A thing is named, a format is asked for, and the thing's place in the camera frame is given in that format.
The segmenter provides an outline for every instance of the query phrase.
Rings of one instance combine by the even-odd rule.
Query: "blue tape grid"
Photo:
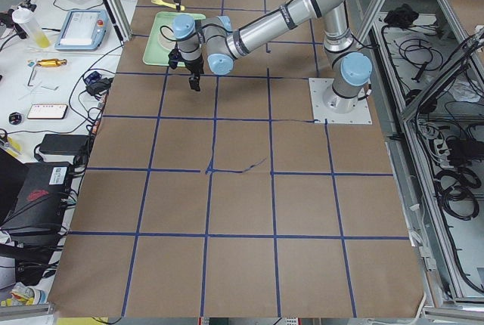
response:
[[[345,243],[345,237],[343,232],[343,221],[341,219],[340,201],[338,200],[338,189],[337,189],[337,183],[336,183],[336,175],[334,174],[333,154],[331,153],[331,142],[330,142],[329,130],[327,129],[327,121],[324,123],[324,133],[326,134],[327,153],[330,159],[331,180],[333,182],[334,202],[336,203],[338,225],[340,226],[341,246],[343,248],[343,259],[345,262],[346,279],[348,281],[349,299],[351,301],[353,317],[357,317],[355,295],[353,293],[353,287],[351,284],[351,274],[349,273],[348,254],[346,252],[346,243]]]
[[[224,14],[224,10],[232,10],[232,11],[244,11],[244,9],[224,9],[224,1],[222,0],[222,8],[221,14]],[[204,8],[206,10],[218,10],[217,8]],[[267,12],[267,4],[266,0],[264,0],[264,11]],[[271,42],[271,44],[281,44],[281,43],[291,43],[291,44],[311,44],[313,46],[314,51],[314,58],[315,58],[315,65],[316,70],[319,75],[318,71],[318,55],[317,55],[317,47],[322,45],[322,43],[316,42],[315,39],[315,30],[310,23],[311,34],[312,34],[312,43],[308,42]],[[264,78],[267,79],[267,89],[268,89],[268,119],[237,119],[237,118],[223,118],[217,116],[217,107],[218,107],[218,93],[219,93],[219,77],[216,77],[216,99],[215,99],[215,106],[214,106],[214,115],[213,118],[200,118],[200,117],[171,117],[171,116],[162,116],[162,108],[164,97],[166,93],[166,85],[167,79],[169,76],[173,76],[173,74],[169,73],[169,70],[166,69],[165,72],[160,73],[144,73],[144,72],[118,72],[116,74],[126,74],[126,75],[151,75],[151,76],[160,76],[164,78],[164,85],[163,85],[163,92],[160,98],[160,105],[157,116],[127,116],[127,115],[104,115],[104,117],[110,118],[137,118],[137,119],[155,119],[157,121],[153,143],[150,152],[150,160],[148,167],[144,168],[117,168],[117,167],[89,167],[89,171],[96,171],[96,170],[113,170],[113,171],[137,171],[137,172],[146,172],[146,180],[144,183],[144,190],[143,196],[141,200],[141,206],[138,213],[138,223],[135,232],[102,232],[102,231],[71,231],[71,234],[79,235],[79,236],[129,236],[134,237],[135,241],[133,243],[132,249],[132,257],[129,266],[129,274],[126,283],[126,290],[123,300],[123,309],[122,309],[122,316],[126,316],[126,309],[129,302],[129,290],[132,281],[132,272],[135,266],[135,259],[136,259],[136,252],[138,247],[138,239],[139,237],[190,237],[190,238],[203,238],[204,245],[203,245],[203,269],[202,269],[202,283],[201,283],[201,301],[200,301],[200,316],[204,315],[204,307],[205,307],[205,295],[206,295],[206,266],[208,261],[208,245],[209,245],[209,238],[253,238],[253,239],[273,239],[274,241],[274,261],[275,261],[275,295],[277,300],[277,313],[280,317],[282,314],[281,311],[281,294],[280,294],[280,285],[279,285],[279,269],[278,269],[278,240],[279,239],[305,239],[305,240],[339,240],[342,244],[343,248],[343,257],[345,262],[345,269],[346,269],[346,278],[348,282],[351,306],[352,306],[352,313],[354,317],[357,317],[358,313],[355,306],[355,297],[352,290],[352,282],[351,276],[349,271],[349,263],[348,263],[348,256],[346,253],[346,241],[348,240],[408,240],[408,237],[397,237],[397,236],[345,236],[343,233],[343,224],[341,219],[340,213],[340,204],[338,200],[338,193],[337,193],[337,183],[336,177],[338,176],[374,176],[374,177],[392,177],[390,173],[363,173],[363,172],[335,172],[334,171],[334,164],[333,164],[333,157],[331,153],[331,146],[330,146],[330,138],[329,132],[327,129],[327,122],[324,124],[324,133],[326,134],[327,139],[327,149],[329,155],[329,162],[330,162],[330,172],[277,172],[274,169],[274,151],[273,151],[273,135],[272,135],[272,123],[273,122],[280,122],[280,121],[293,121],[293,120],[277,120],[272,118],[271,112],[271,80],[272,79],[279,79],[284,77],[271,77],[269,68],[267,69],[266,76],[236,76],[238,78]],[[178,76],[189,76],[189,74],[177,74]],[[144,211],[144,204],[147,196],[147,188],[149,185],[150,174],[151,172],[195,172],[200,173],[201,171],[198,169],[160,169],[160,168],[153,168],[153,158],[154,158],[154,151],[157,142],[157,135],[160,129],[160,124],[162,119],[186,119],[186,120],[208,120],[213,121],[213,141],[212,141],[212,160],[211,165],[214,166],[214,153],[215,153],[215,145],[216,145],[216,128],[217,122],[223,120],[232,120],[232,121],[248,121],[248,122],[268,122],[269,127],[269,144],[270,144],[270,165],[271,165],[271,205],[272,205],[272,224],[273,224],[273,234],[268,235],[257,235],[257,234],[211,234],[209,232],[209,217],[210,217],[210,201],[212,195],[212,182],[213,182],[213,172],[209,173],[209,188],[208,188],[208,195],[207,195],[207,204],[206,204],[206,224],[205,224],[205,232],[204,233],[151,233],[151,232],[142,232],[141,231],[141,221],[143,217]],[[338,223],[340,227],[340,235],[339,236],[312,236],[312,235],[291,235],[291,234],[278,234],[277,232],[277,210],[276,210],[276,197],[275,197],[275,176],[276,175],[323,175],[323,176],[331,176],[333,182],[333,189],[334,189],[334,198],[335,203],[337,206],[337,217]]]

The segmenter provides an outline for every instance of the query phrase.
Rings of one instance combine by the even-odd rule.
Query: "cup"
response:
[[[12,19],[40,48],[47,48],[51,44],[29,9],[18,8],[12,14]]]

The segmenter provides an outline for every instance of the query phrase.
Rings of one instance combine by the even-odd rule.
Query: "green tray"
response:
[[[143,62],[149,66],[168,66],[168,54],[171,48],[165,48],[160,44],[160,26],[167,25],[171,26],[173,19],[182,13],[174,13],[171,11],[161,11],[154,18],[153,26],[151,27],[150,38],[148,38],[148,43],[143,54]],[[194,19],[205,19],[203,14],[189,14]],[[165,34],[170,33],[169,29],[164,29]],[[183,63],[178,64],[180,67],[184,67]]]

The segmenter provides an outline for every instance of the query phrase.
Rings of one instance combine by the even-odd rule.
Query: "white desk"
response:
[[[52,5],[54,0],[33,0],[37,4],[35,11],[36,19],[39,24],[45,28],[60,29],[67,15],[67,11],[62,11]],[[137,0],[121,0],[125,9],[128,20],[131,21],[135,12]],[[63,8],[88,8],[101,3],[101,0],[57,0],[57,4]],[[112,26],[104,37],[101,46],[96,51],[72,51],[60,52],[54,49],[54,43],[57,39],[58,32],[46,32],[52,45],[46,49],[36,47],[30,39],[20,40],[13,38],[6,44],[4,50],[0,52],[0,74],[3,79],[0,81],[0,128],[4,128],[9,135],[21,145],[21,155],[18,159],[24,163],[33,162],[33,149],[42,141],[45,130],[59,133],[76,133],[86,134],[87,130],[85,119],[76,114],[77,110],[86,114],[78,100],[78,95],[85,89],[85,84],[81,80],[76,86],[79,77],[100,57],[120,45]],[[118,48],[104,57],[94,68],[105,69],[115,72],[122,49]],[[29,60],[41,60],[47,58],[65,58],[68,63],[66,66],[55,68],[37,67],[36,74],[27,86],[31,67]],[[72,100],[69,102],[69,96],[72,94]],[[88,109],[95,107],[98,102],[88,94],[83,94],[81,102]],[[70,108],[67,115],[62,120],[28,120],[26,115],[32,104],[68,104]],[[21,124],[15,126],[8,122],[8,115],[12,112],[19,112],[23,115]],[[51,156],[52,161],[72,160],[69,156]],[[73,188],[77,188],[79,179],[73,182]],[[70,224],[73,210],[67,210],[64,216],[64,225]],[[55,262],[60,258],[60,253],[56,252],[51,260]],[[54,277],[41,280],[36,288],[49,291]]]

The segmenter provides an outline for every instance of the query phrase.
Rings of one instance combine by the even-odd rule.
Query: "red logo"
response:
[[[44,197],[46,195],[49,195],[50,193],[46,190],[34,190],[32,191],[29,196],[27,197],[27,200],[30,202],[33,202],[34,200],[37,200],[38,198]]]

